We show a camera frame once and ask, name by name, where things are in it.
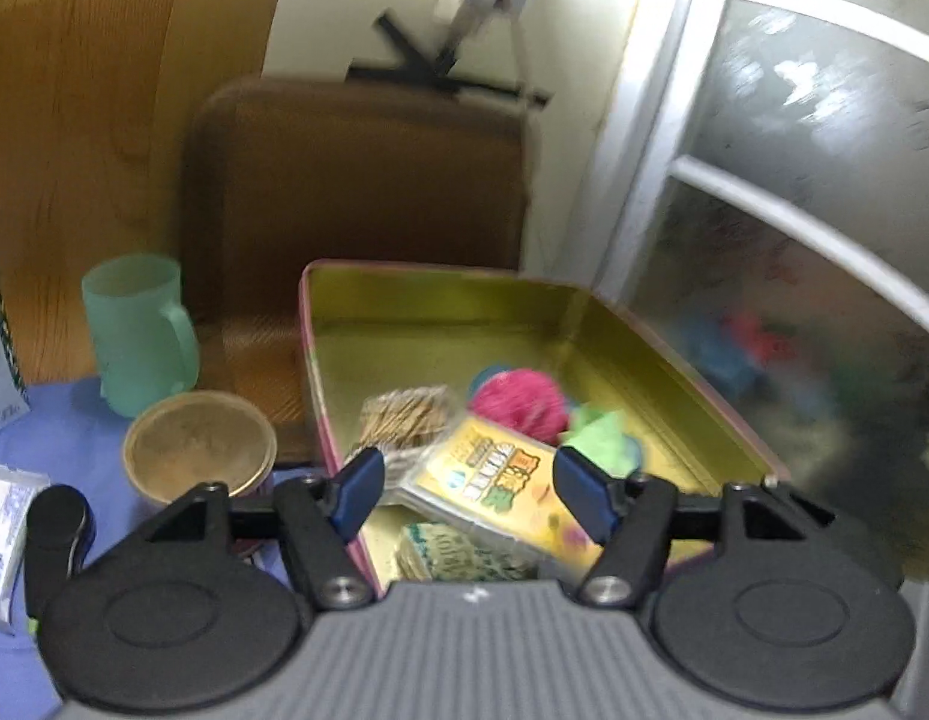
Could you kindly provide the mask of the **white wet wipe packet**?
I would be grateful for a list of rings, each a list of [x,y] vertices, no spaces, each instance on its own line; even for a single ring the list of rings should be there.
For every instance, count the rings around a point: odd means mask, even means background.
[[[12,596],[27,532],[30,505],[51,479],[0,464],[0,631],[12,634]]]

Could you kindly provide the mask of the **green patterned packet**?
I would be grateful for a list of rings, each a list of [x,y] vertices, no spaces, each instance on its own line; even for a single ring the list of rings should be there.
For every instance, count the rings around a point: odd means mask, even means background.
[[[538,575],[533,562],[491,550],[442,523],[411,523],[401,530],[396,566],[419,582],[510,582]]]

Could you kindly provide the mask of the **cotton swab bag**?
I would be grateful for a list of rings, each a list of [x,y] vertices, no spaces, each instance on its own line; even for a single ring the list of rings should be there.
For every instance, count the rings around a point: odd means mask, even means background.
[[[373,395],[360,408],[354,449],[373,447],[385,457],[416,455],[435,444],[456,415],[455,398],[443,385]]]

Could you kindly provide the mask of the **yellow card packet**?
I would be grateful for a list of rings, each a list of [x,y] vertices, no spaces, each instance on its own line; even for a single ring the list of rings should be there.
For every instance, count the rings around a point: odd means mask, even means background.
[[[559,499],[556,450],[464,415],[401,478],[394,497],[492,550],[579,578],[600,548]]]

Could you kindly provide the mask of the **pink knitted ball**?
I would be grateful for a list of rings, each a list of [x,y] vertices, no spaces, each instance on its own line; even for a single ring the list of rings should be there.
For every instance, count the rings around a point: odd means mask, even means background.
[[[567,398],[551,376],[536,369],[510,369],[490,379],[468,400],[468,410],[541,444],[558,444],[569,426]]]

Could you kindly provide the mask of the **blue pencil case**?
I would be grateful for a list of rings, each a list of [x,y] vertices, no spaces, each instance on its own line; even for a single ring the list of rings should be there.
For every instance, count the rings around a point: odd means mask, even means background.
[[[494,379],[494,377],[499,374],[508,371],[510,371],[510,366],[505,366],[505,364],[492,364],[492,366],[484,367],[484,369],[479,371],[478,374],[473,377],[473,380],[469,382],[468,390],[466,390],[466,398],[471,400],[490,379]]]

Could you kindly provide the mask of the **blue tablecloth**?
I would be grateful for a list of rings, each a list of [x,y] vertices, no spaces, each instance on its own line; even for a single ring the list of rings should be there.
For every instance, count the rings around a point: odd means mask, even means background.
[[[224,392],[176,395],[145,410],[124,441],[129,479],[152,518],[102,554],[83,555],[94,517],[55,484],[25,505],[25,605],[62,695],[64,718],[313,718],[310,615],[300,596],[250,566],[237,541],[282,539],[293,479],[263,484],[274,429]]]

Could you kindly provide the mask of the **round paper food tub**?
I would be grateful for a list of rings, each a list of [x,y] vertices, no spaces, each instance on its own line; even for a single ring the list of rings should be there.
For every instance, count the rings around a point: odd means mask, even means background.
[[[277,436],[263,411],[217,390],[165,398],[134,419],[123,442],[126,476],[154,505],[201,483],[224,483],[232,497],[258,493],[275,457]]]

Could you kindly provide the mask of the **pink macaron biscuit tin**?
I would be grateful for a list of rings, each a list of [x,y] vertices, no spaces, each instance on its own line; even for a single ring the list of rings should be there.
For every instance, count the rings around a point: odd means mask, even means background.
[[[326,466],[369,445],[385,456],[385,492],[352,546],[378,589],[405,577],[582,577],[598,550],[554,491],[561,447],[686,493],[777,470],[692,367],[585,289],[316,262],[300,278],[298,317]]]

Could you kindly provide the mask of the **teal plastic mug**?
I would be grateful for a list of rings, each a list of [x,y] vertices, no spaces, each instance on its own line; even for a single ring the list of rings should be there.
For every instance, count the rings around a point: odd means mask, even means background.
[[[100,376],[115,413],[135,418],[199,379],[199,341],[167,255],[129,254],[85,273],[82,297]]]

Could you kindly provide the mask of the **frosted glass window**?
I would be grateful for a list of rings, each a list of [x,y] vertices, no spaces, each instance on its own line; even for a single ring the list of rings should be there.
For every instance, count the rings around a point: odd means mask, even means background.
[[[929,580],[929,0],[639,0],[580,278]]]

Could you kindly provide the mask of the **wooden board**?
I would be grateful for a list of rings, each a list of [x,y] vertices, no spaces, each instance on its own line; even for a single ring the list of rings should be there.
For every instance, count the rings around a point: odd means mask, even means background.
[[[0,285],[23,377],[94,355],[83,273],[173,252],[196,109],[263,65],[277,0],[0,0]]]

